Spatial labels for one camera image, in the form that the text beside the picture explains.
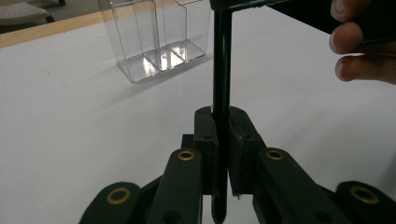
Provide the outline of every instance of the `chair leg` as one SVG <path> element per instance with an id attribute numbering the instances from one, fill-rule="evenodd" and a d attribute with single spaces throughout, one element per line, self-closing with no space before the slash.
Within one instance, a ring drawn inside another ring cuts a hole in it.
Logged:
<path id="1" fill-rule="evenodd" d="M 47 23 L 51 23 L 51 22 L 55 22 L 55 19 L 53 19 L 53 17 L 49 15 L 48 17 L 46 17 L 46 21 Z"/>

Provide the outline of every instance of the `transparent acrylic organizer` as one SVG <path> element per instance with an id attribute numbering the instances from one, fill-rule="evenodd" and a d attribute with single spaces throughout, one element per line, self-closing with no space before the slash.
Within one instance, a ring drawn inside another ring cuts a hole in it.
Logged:
<path id="1" fill-rule="evenodd" d="M 139 82 L 202 57 L 208 0 L 98 0 L 117 64 Z"/>

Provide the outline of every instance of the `brass ring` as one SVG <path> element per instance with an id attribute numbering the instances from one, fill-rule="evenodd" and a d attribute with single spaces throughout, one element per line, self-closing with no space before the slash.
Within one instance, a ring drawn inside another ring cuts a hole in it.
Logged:
<path id="1" fill-rule="evenodd" d="M 360 186 L 352 186 L 349 190 L 350 194 L 357 200 L 368 203 L 368 204 L 377 204 L 379 203 L 379 198 L 372 191 L 365 187 Z"/>
<path id="2" fill-rule="evenodd" d="M 116 193 L 123 193 L 124 195 L 119 199 L 114 199 L 114 195 Z M 109 204 L 117 205 L 121 203 L 125 203 L 131 197 L 131 191 L 125 187 L 119 187 L 117 189 L 111 190 L 111 192 L 107 195 L 106 200 Z"/>
<path id="3" fill-rule="evenodd" d="M 190 161 L 194 159 L 195 155 L 191 151 L 181 151 L 177 154 L 178 158 L 183 160 L 183 161 Z"/>
<path id="4" fill-rule="evenodd" d="M 265 156 L 274 161 L 281 161 L 285 158 L 285 155 L 279 150 L 268 150 L 265 152 Z"/>

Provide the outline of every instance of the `gray carpet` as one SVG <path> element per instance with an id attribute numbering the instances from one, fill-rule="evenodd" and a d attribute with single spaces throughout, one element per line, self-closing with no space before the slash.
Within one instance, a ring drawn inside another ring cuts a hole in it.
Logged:
<path id="1" fill-rule="evenodd" d="M 35 0 L 30 4 L 35 7 L 46 9 L 55 21 L 62 21 L 99 11 L 97 0 L 65 0 L 65 2 L 65 6 L 60 6 L 57 0 Z M 46 21 L 42 20 L 21 25 L 0 26 L 0 34 L 34 27 L 45 23 Z"/>

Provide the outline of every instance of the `human hand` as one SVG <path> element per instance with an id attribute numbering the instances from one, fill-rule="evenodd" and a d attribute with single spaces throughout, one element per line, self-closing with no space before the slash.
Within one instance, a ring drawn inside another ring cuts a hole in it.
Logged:
<path id="1" fill-rule="evenodd" d="M 358 47 L 363 40 L 357 18 L 371 0 L 332 0 L 332 16 L 343 22 L 330 38 L 332 51 L 338 54 L 361 53 L 338 60 L 335 74 L 343 81 L 354 79 L 380 80 L 396 85 L 396 41 Z"/>

